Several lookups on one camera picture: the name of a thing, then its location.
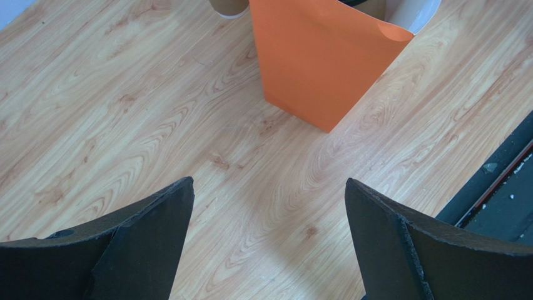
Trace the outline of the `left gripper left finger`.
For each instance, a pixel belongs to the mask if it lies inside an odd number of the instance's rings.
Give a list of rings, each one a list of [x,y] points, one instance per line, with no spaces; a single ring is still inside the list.
[[[2,299],[168,299],[193,179],[44,238],[1,243]]]

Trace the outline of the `orange paper bag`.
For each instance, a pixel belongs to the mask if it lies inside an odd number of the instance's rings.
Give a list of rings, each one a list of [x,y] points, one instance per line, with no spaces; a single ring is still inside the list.
[[[388,1],[381,20],[341,1],[251,1],[266,102],[330,132],[439,6]]]

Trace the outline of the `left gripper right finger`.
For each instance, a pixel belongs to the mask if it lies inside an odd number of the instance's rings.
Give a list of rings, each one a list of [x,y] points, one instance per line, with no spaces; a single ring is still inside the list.
[[[466,231],[348,179],[365,299],[531,299],[532,247]]]

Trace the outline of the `paper cup stack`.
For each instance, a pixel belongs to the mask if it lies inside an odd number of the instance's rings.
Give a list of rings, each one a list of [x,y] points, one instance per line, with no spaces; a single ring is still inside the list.
[[[225,19],[239,18],[249,7],[249,0],[209,0],[209,3]]]

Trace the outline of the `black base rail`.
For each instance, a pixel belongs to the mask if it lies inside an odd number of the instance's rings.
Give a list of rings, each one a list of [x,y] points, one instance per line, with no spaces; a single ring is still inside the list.
[[[489,238],[532,244],[532,114],[436,218]]]

